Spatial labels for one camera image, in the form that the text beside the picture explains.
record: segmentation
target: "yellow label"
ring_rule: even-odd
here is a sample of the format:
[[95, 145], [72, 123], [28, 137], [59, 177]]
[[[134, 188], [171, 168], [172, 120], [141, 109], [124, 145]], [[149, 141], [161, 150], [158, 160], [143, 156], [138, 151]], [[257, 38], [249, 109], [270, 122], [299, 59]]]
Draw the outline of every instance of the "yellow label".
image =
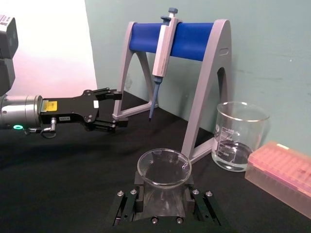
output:
[[46, 101], [43, 103], [43, 112], [57, 111], [57, 101]]

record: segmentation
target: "white wall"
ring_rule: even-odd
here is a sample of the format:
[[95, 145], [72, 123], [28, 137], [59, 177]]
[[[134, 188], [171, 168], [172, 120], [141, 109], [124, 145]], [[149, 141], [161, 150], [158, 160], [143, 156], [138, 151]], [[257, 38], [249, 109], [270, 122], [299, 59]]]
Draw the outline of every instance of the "white wall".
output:
[[83, 0], [0, 0], [16, 18], [19, 47], [10, 95], [71, 97], [96, 89]]

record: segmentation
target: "sticker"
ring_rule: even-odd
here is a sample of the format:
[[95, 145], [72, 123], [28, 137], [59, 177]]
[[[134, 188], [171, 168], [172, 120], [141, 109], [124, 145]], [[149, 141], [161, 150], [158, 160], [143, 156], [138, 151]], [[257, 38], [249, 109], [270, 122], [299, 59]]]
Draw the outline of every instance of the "sticker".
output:
[[10, 22], [11, 17], [0, 15], [0, 25], [7, 26]]
[[59, 121], [66, 121], [66, 120], [70, 120], [69, 116], [60, 116], [59, 117]]
[[94, 108], [98, 108], [99, 107], [98, 100], [94, 100], [93, 104], [94, 104]]
[[42, 112], [54, 112], [57, 111], [57, 101], [44, 100], [42, 103]]

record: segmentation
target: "green led light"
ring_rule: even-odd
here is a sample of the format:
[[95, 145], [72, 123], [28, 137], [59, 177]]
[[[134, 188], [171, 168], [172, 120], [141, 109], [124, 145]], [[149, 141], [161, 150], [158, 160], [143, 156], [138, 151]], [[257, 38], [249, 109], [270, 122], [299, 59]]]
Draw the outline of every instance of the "green led light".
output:
[[21, 125], [15, 125], [15, 126], [13, 126], [13, 129], [15, 129], [15, 130], [22, 130], [22, 129], [24, 129], [24, 127], [21, 126]]

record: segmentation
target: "pink pipette tip box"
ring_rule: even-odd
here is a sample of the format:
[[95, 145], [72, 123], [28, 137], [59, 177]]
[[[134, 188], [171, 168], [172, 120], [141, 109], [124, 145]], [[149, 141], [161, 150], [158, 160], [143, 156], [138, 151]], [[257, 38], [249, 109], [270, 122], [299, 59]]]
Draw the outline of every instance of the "pink pipette tip box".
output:
[[250, 154], [245, 178], [311, 219], [311, 157], [269, 142]]

